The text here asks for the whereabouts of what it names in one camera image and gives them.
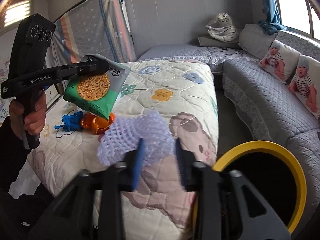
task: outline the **green packaging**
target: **green packaging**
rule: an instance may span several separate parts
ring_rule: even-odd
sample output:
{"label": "green packaging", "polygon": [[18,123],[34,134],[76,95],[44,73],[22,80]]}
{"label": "green packaging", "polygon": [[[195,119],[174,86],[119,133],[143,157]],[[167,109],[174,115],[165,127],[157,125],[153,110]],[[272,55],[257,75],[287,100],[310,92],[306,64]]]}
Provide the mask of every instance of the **green packaging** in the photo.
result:
{"label": "green packaging", "polygon": [[130,68],[99,54],[84,56],[80,62],[95,60],[108,61],[109,70],[103,75],[70,80],[63,98],[85,111],[108,119],[118,94],[130,73]]}

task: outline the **bed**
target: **bed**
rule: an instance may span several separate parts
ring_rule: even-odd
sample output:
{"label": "bed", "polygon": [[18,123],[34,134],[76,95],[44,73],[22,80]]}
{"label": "bed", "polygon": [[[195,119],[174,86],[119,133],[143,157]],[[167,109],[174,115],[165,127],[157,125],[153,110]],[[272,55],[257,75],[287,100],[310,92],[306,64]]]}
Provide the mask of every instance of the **bed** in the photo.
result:
{"label": "bed", "polygon": [[208,64],[212,73],[221,73],[223,63],[228,59],[258,62],[259,60],[241,49],[199,47],[191,44],[158,45],[149,49],[138,61],[146,60],[197,60]]}
{"label": "bed", "polygon": [[[183,148],[214,164],[218,145],[218,112],[213,76],[208,65],[195,60],[126,63],[131,72],[113,108],[116,116],[136,117],[156,110]],[[88,131],[54,129],[76,107],[63,98],[47,113],[40,146],[28,162],[47,189],[57,195],[81,170],[106,169],[97,158],[99,136]],[[97,226],[99,201],[93,224]],[[122,194],[127,239],[189,239],[195,194],[181,188],[174,155],[142,172],[137,191]]]}

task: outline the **wall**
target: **wall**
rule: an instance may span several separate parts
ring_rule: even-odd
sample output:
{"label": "wall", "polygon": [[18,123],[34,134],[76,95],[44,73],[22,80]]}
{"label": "wall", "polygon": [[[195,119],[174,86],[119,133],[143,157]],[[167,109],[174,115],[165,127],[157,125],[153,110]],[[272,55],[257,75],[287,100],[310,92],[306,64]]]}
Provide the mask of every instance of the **wall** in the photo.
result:
{"label": "wall", "polygon": [[[56,20],[81,0],[48,0],[49,19]],[[184,44],[205,34],[204,25],[219,11],[238,27],[252,23],[250,0],[125,0],[138,56],[159,44]]]}
{"label": "wall", "polygon": [[[48,19],[47,0],[34,0],[34,12]],[[0,36],[0,57],[10,57],[18,28],[14,28]]]}
{"label": "wall", "polygon": [[259,20],[265,20],[266,15],[263,13],[262,0],[251,0],[253,23],[258,23]]}

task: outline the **lace trim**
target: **lace trim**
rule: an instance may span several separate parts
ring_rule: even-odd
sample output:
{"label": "lace trim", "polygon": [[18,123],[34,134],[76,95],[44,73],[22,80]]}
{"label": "lace trim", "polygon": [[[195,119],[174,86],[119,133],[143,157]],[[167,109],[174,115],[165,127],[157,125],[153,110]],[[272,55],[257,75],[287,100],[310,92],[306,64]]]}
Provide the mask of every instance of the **lace trim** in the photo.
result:
{"label": "lace trim", "polygon": [[273,141],[268,128],[259,112],[257,106],[248,98],[244,91],[225,74],[223,74],[223,89],[232,95],[231,101],[237,106],[236,112],[241,116],[241,112],[245,112],[252,120],[251,123],[247,123],[254,137],[258,140]]}
{"label": "lace trim", "polygon": [[212,65],[218,65],[221,63],[224,63],[226,60],[229,59],[237,59],[237,60],[245,60],[245,61],[252,61],[252,62],[258,62],[259,60],[256,58],[251,58],[248,56],[241,56],[239,55],[239,52],[235,51],[234,54],[231,55],[210,55],[208,57],[206,56],[171,56],[171,57],[157,57],[157,58],[148,58],[148,59],[139,59],[140,61],[152,61],[152,60],[179,60],[179,59],[193,59],[201,61],[205,64],[212,64]]}

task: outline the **cartoon bear print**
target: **cartoon bear print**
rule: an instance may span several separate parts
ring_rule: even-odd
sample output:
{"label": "cartoon bear print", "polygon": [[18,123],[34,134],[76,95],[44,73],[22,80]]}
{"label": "cartoon bear print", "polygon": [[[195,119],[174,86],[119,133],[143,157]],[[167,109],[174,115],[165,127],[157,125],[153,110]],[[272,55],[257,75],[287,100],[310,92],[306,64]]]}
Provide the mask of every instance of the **cartoon bear print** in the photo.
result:
{"label": "cartoon bear print", "polygon": [[[213,165],[216,147],[199,120],[192,114],[179,113],[171,118],[170,131],[179,137],[185,150],[196,154],[198,160]],[[180,174],[175,155],[168,155],[152,166],[145,166],[137,190],[123,192],[137,208],[159,209],[176,224],[191,224],[192,206],[196,194],[181,187]]]}
{"label": "cartoon bear print", "polygon": [[38,178],[41,180],[42,184],[47,187],[46,180],[45,180],[45,155],[44,151],[37,151],[33,150],[31,155],[31,166],[35,171]]}

